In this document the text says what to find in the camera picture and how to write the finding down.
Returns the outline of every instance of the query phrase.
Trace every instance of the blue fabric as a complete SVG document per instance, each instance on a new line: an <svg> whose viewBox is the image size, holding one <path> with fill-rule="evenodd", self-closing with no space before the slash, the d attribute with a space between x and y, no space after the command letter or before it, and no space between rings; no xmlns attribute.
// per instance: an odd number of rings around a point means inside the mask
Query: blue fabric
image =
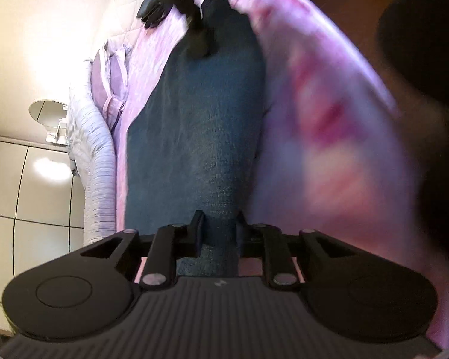
<svg viewBox="0 0 449 359"><path fill-rule="evenodd" d="M243 208L264 108L265 62L249 19L227 1L205 2L217 52L194 60L173 49L145 108L128 129L126 228L153 234L205 212L199 259L183 275L237 274L236 216Z"/></svg>

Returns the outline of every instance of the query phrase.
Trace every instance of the purple pillow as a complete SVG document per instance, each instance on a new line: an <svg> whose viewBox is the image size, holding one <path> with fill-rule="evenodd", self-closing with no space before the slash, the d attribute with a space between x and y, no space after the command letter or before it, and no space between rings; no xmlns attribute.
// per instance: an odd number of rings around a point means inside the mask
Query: purple pillow
<svg viewBox="0 0 449 359"><path fill-rule="evenodd" d="M121 45L111 50L108 43L100 50L91 67L91 95L108 128L113 132L128 97L126 59L131 48Z"/></svg>

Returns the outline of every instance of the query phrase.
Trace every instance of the mirror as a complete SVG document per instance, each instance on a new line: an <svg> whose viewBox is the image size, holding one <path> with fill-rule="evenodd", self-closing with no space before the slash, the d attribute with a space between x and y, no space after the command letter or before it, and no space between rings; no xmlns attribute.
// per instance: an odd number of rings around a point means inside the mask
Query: mirror
<svg viewBox="0 0 449 359"><path fill-rule="evenodd" d="M54 100L39 100L28 108L30 116L41 125L59 128L60 120L66 117L68 105Z"/></svg>

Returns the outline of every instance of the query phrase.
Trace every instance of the pink bedding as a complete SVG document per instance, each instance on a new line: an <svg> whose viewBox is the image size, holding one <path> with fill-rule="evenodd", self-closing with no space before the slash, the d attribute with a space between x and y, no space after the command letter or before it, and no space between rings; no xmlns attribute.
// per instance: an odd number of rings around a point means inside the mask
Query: pink bedding
<svg viewBox="0 0 449 359"><path fill-rule="evenodd" d="M428 336L449 347L449 261L418 230L418 171L393 130L390 94L308 0L230 3L250 16L268 69L248 220L293 234L313 228L421 272L439 295ZM173 10L157 29L141 31L130 58L129 96L114 132L118 230L127 194L127 129L184 32L184 19ZM252 273L252 263L243 262L242 271Z"/></svg>

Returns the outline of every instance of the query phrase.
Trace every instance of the white fabric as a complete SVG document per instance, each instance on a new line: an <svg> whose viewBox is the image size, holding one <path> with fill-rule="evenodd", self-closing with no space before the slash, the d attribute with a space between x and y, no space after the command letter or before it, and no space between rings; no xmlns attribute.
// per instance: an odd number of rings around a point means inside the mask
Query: white fabric
<svg viewBox="0 0 449 359"><path fill-rule="evenodd" d="M136 18L143 0L110 0L95 37L91 56L108 42L134 46L143 27Z"/></svg>
<svg viewBox="0 0 449 359"><path fill-rule="evenodd" d="M70 85L67 136L85 189L84 245L116 232L116 158L110 130L95 106L91 60L77 66Z"/></svg>

